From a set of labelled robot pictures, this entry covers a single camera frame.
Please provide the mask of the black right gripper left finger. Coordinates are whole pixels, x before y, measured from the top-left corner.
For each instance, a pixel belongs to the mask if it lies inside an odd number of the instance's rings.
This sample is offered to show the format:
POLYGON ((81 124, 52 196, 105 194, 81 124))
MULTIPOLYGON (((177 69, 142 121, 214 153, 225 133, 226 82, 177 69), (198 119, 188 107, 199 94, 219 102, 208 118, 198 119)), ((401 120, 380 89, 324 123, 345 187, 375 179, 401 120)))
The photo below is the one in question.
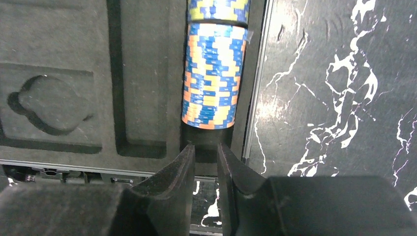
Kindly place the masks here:
POLYGON ((111 236, 187 236, 195 177, 195 147, 187 145, 167 166, 122 191, 111 236))

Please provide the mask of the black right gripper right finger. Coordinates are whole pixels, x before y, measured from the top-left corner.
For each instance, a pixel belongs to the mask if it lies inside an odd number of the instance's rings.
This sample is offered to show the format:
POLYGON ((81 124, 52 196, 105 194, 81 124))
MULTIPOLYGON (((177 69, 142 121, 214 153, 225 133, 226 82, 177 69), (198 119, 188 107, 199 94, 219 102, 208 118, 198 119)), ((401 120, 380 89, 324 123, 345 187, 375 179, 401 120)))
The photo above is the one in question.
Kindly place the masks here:
POLYGON ((414 236, 417 218, 381 177, 262 177, 217 148, 225 236, 414 236))

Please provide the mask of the blue orange poker chip stack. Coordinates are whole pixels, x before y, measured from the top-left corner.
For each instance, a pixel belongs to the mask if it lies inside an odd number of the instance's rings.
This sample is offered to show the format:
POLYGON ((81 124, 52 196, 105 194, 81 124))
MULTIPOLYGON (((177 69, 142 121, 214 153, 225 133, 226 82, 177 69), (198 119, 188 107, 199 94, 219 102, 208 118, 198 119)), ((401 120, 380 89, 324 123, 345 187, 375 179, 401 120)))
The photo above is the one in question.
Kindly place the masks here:
POLYGON ((234 125, 248 31, 221 24, 188 26, 182 121, 200 129, 234 125))

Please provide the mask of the blue yellow poker chip stack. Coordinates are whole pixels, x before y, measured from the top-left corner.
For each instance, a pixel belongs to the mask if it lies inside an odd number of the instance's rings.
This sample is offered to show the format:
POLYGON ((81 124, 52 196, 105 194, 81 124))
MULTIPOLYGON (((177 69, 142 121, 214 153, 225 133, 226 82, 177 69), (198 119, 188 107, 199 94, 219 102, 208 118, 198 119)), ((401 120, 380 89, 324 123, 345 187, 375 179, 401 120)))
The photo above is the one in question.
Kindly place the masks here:
POLYGON ((188 0, 190 21, 223 20, 247 24, 250 0, 188 0))

